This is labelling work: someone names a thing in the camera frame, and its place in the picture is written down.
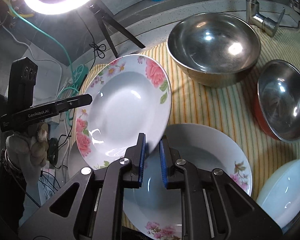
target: white glove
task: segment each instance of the white glove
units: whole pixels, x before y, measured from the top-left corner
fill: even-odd
[[[29,185],[35,185],[41,168],[47,162],[48,125],[45,122],[30,125],[27,133],[15,132],[6,140],[7,155],[12,164],[21,169]]]

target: faucet handle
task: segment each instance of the faucet handle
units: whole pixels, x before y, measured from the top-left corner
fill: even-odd
[[[263,24],[262,24],[262,29],[271,37],[273,37],[277,30],[278,30],[278,27],[279,27],[279,24],[280,22],[282,21],[282,18],[284,16],[284,13],[285,13],[286,9],[283,8],[280,16],[279,16],[279,19],[277,22],[275,22],[274,20],[270,19],[270,18],[266,18],[264,21],[263,21]]]

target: stainless steel bowl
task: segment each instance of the stainless steel bowl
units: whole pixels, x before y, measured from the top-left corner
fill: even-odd
[[[200,13],[179,22],[167,50],[190,78],[210,87],[242,80],[256,63],[260,40],[241,19],[224,13]]]
[[[300,72],[293,65],[269,61],[258,79],[258,100],[277,138],[285,142],[300,139]]]

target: person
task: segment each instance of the person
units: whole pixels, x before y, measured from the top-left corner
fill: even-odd
[[[0,240],[18,239],[26,186],[37,184],[41,168],[47,161],[48,147],[48,125],[45,122],[29,126],[24,133],[14,132],[7,137],[0,164]],[[122,240],[125,239],[150,238],[122,227]]]

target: floral plate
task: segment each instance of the floral plate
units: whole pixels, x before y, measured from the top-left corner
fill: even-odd
[[[104,67],[85,94],[92,103],[77,109],[78,149],[93,169],[107,167],[124,156],[146,134],[152,152],[166,129],[171,111],[171,86],[154,59],[126,55]]]
[[[184,123],[166,130],[169,146],[198,168],[223,169],[249,196],[252,173],[240,147],[224,133],[209,126]],[[159,240],[181,240],[180,190],[166,190],[158,152],[145,162],[142,187],[125,189],[123,210],[142,233]]]

